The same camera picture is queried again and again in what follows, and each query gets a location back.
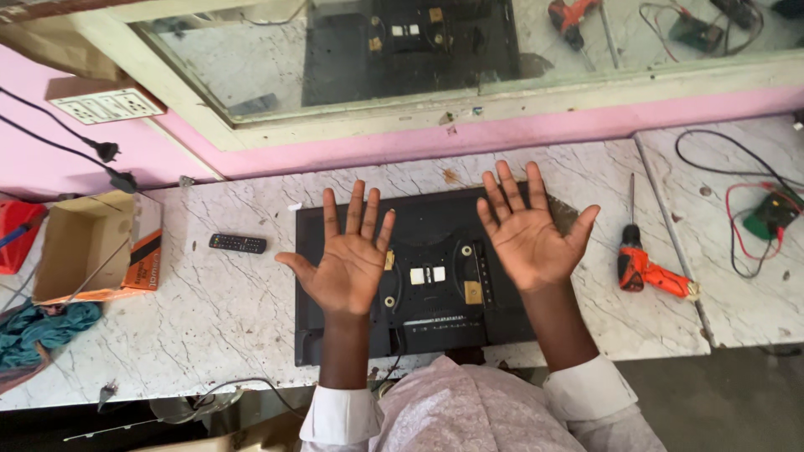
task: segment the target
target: cordless drill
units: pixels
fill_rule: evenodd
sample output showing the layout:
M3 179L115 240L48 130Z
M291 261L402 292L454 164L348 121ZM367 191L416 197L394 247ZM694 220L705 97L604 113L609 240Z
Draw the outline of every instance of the cordless drill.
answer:
M631 174L631 224L622 230L617 276L620 289L626 292L642 292L647 282L676 297L693 302L699 298L700 285L697 282L654 264L642 249L639 227L634 223L634 174Z
M574 51L582 51L584 37L580 35L580 21L587 12L600 5L601 0L577 0L570 6L564 0L553 0L548 6L550 21Z

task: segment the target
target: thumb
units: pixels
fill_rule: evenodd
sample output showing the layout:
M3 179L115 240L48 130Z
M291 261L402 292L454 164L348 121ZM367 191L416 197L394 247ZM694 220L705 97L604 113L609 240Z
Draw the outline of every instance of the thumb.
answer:
M594 227L595 218L600 211L601 207L598 205L592 205L584 209L575 220L575 223L572 224L569 234L564 238L567 244L580 252L581 255L586 253L586 244L589 242L589 236L592 235L592 227Z
M310 264L301 254L296 253L278 253L274 258L280 264L285 264L290 267L296 274L302 285L305 285L315 273L315 267Z

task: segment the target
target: pink wall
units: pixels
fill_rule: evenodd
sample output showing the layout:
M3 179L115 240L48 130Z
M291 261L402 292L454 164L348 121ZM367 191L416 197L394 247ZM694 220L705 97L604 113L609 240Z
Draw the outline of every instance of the pink wall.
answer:
M786 113L804 106L804 86L716 94L432 129L219 152L178 115L160 121L231 179L476 154L553 143L626 138L637 130Z
M65 74L0 46L0 86L53 112L64 124L96 142L116 142L121 153L110 166L132 171L141 186L178 182L180 175L210 175L162 135L139 120L83 125L44 101L47 81ZM53 142L93 157L95 150L44 113L0 94L0 114ZM59 193L95 194L112 190L101 167L52 148L0 121L0 191L24 199L51 199Z
M49 108L80 134L98 142L118 142L123 154L113 167L133 171L141 185L175 183L180 175L209 179L208 173L141 121L83 126L42 101L47 80L64 76L62 72L32 63L2 46L0 67L13 68L0 73L3 88ZM549 143L625 138L640 129L783 113L802 106L804 86L774 88L459 124L454 135L448 135L444 126L238 152L219 152L176 113L169 112L158 120L218 171L231 179L246 179ZM94 152L41 113L8 97L0 96L0 114L65 146ZM90 162L38 143L2 123L0 138L0 191L41 199L62 192L89 194L109 189L106 175Z

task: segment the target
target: finger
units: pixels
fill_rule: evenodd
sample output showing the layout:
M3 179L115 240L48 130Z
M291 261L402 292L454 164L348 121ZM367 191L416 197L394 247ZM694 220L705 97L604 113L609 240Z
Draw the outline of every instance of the finger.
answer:
M273 259L280 264L289 266L296 274L302 286L306 286L306 284L313 279L313 275L315 275L315 267L301 254L278 253Z
M508 203L505 202L503 193L497 186L497 181L494 179L494 175L491 174L491 171L486 171L483 173L483 186L486 188L486 193L489 195L489 201L494 207L494 211L497 212L497 218L500 221L504 221L506 218L511 216L511 210L508 208Z
M505 160L497 161L497 176L500 178L502 189L505 190L505 196L508 198L508 205L511 206L513 212L525 210L525 201L519 194L519 187L516 186L514 176L511 174L511 169L508 167L508 162Z
M388 244L391 243L391 231L394 228L394 221L396 221L396 211L394 209L385 212L383 218L383 227L379 230L377 236L377 249L383 254L388 252Z
M489 203L483 198L478 198L478 216L480 217L480 222L483 223L483 228L486 230L486 234L488 234L489 237L497 232L499 225L494 217L491 216Z
M363 217L363 227L360 235L368 240L374 240L374 229L377 227L377 209L379 208L379 190L372 188L368 191L366 215Z
M360 223L363 216L363 193L366 190L366 183L360 179L355 180L355 186L352 188L352 199L349 201L349 210L347 211L347 229L346 234L357 234L360 230Z
M544 191L544 180L536 162L528 162L525 165L527 173L527 193L531 198L531 209L548 209L548 197Z
M595 225L595 217L601 211L601 207L597 205L587 207L580 213L575 223L569 229L569 234L564 238L567 243L573 247L581 255L586 253L586 244L589 242L589 236L592 235L592 227Z
M335 207L335 192L331 188L324 189L324 240L341 233L338 222L338 209Z

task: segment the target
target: teal cloth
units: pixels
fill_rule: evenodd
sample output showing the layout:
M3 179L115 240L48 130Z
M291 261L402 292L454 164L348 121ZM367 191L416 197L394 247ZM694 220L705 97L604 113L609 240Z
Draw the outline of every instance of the teal cloth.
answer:
M101 309L92 302L72 303L61 315L47 315L28 298L0 325L0 372L39 364L37 341L48 350L61 347L99 318Z

